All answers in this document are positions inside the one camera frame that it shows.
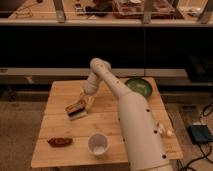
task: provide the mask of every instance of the black panel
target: black panel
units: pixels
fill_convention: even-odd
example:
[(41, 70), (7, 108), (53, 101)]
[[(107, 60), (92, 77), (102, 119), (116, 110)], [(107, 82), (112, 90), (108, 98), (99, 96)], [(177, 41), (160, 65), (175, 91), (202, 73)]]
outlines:
[(147, 68), (185, 68), (190, 55), (213, 59), (213, 28), (147, 28)]
[(100, 57), (114, 68), (185, 68), (189, 55), (213, 58), (208, 27), (0, 26), (0, 37), (0, 67), (88, 68)]
[(143, 67), (140, 28), (0, 27), (0, 67), (89, 67), (93, 57), (113, 67)]

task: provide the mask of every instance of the small box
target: small box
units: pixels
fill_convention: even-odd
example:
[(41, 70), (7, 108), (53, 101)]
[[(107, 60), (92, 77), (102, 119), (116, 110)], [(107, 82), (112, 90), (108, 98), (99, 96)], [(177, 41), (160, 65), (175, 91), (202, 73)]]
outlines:
[(188, 133), (193, 144), (205, 144), (213, 141), (207, 125), (191, 125), (188, 127)]

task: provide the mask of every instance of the black cable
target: black cable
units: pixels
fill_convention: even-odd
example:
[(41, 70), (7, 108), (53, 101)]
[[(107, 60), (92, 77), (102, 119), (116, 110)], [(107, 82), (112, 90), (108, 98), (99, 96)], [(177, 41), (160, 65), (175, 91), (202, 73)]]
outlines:
[(29, 4), (29, 5), (27, 5), (27, 6), (23, 6), (23, 7), (21, 7), (20, 9), (18, 9), (17, 11), (22, 11), (22, 10), (24, 10), (24, 9), (33, 7), (33, 6), (38, 5), (38, 4), (39, 4), (39, 2), (35, 2), (35, 3)]
[[(211, 154), (211, 153), (212, 153), (212, 146), (211, 146), (210, 144), (208, 144), (208, 145), (209, 145), (209, 153)], [(204, 156), (206, 156), (206, 154), (204, 153), (204, 151), (203, 151), (203, 149), (201, 148), (201, 146), (199, 146), (199, 148), (200, 148), (201, 153), (202, 153)], [(208, 160), (209, 163), (213, 164), (213, 161), (212, 161), (211, 159), (209, 159), (208, 156), (206, 156), (205, 158)]]
[(201, 114), (200, 114), (200, 117), (202, 118), (202, 117), (207, 117), (207, 116), (209, 116), (210, 114), (212, 114), (213, 113), (213, 103), (210, 103), (210, 104), (208, 104), (208, 105), (206, 105), (204, 108), (203, 108), (203, 110), (202, 110), (202, 112), (201, 112)]
[(177, 169), (180, 170), (181, 168), (183, 168), (183, 164), (180, 160), (177, 160)]
[(198, 160), (201, 160), (201, 159), (207, 159), (208, 156), (212, 153), (212, 146), (209, 145), (209, 152), (207, 154), (205, 154), (201, 148), (201, 145), (200, 144), (197, 144), (198, 147), (201, 149), (201, 152), (203, 154), (203, 156), (201, 157), (198, 157), (198, 158), (195, 158), (195, 159), (192, 159), (191, 161), (189, 161), (186, 166), (182, 167), (181, 169), (179, 169), (179, 171), (187, 171), (188, 169), (190, 170), (193, 170), (193, 171), (196, 171), (194, 168), (190, 167), (190, 165)]

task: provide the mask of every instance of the cable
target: cable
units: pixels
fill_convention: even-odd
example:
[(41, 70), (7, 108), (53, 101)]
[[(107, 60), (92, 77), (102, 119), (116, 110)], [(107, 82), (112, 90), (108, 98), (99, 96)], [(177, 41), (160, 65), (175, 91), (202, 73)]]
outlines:
[[(210, 154), (212, 153), (212, 146), (210, 145), (210, 144), (208, 144), (209, 145), (209, 152), (210, 152)], [(208, 156), (206, 156), (206, 154), (204, 153), (204, 151), (203, 151), (203, 149), (201, 148), (201, 146), (199, 146), (199, 148), (200, 148), (200, 151), (201, 151), (201, 153), (205, 156), (205, 158), (207, 159), (207, 161), (209, 162), (209, 163), (211, 163), (211, 164), (213, 164), (213, 161), (211, 160), (211, 159), (209, 159), (208, 158), (208, 156), (210, 155), (208, 155)]]
[(212, 153), (212, 146), (209, 145), (209, 152), (208, 152), (207, 154), (205, 154), (204, 151), (203, 151), (202, 148), (201, 148), (201, 145), (200, 145), (200, 144), (197, 144), (197, 145), (198, 145), (198, 147), (200, 148), (200, 150), (201, 150), (203, 156), (198, 157), (198, 158), (195, 158), (195, 159), (192, 159), (191, 161), (189, 161), (189, 162), (186, 164), (186, 166), (181, 167), (180, 169), (178, 168), (179, 171), (187, 171), (188, 169), (189, 169), (189, 170), (196, 171), (196, 169), (190, 167), (190, 165), (191, 165), (192, 163), (194, 163), (194, 162), (196, 162), (196, 161), (198, 161), (198, 160), (204, 159), (204, 158), (206, 158), (208, 161), (210, 161), (210, 163), (212, 163), (212, 161), (208, 158), (208, 156)]
[(22, 6), (21, 8), (19, 8), (15, 14), (16, 14), (16, 17), (19, 18), (19, 17), (33, 17), (33, 13), (30, 9), (30, 7), (33, 7), (35, 5), (38, 5), (40, 4), (41, 2), (43, 2), (43, 0), (37, 0), (35, 3), (32, 3), (32, 4), (29, 4), (27, 6)]
[(183, 168), (183, 164), (180, 160), (177, 160), (177, 169), (180, 170), (180, 167)]
[(208, 104), (208, 105), (206, 105), (204, 108), (203, 108), (203, 110), (202, 110), (202, 112), (201, 112), (201, 114), (200, 114), (200, 117), (202, 118), (202, 117), (207, 117), (207, 116), (209, 116), (210, 114), (212, 114), (213, 113), (213, 103), (210, 103), (210, 104)]

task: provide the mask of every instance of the glass cabinet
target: glass cabinet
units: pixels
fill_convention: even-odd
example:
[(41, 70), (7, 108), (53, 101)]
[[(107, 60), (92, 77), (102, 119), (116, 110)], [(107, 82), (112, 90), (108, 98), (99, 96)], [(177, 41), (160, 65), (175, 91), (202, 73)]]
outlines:
[(0, 24), (209, 24), (212, 6), (212, 0), (2, 0)]

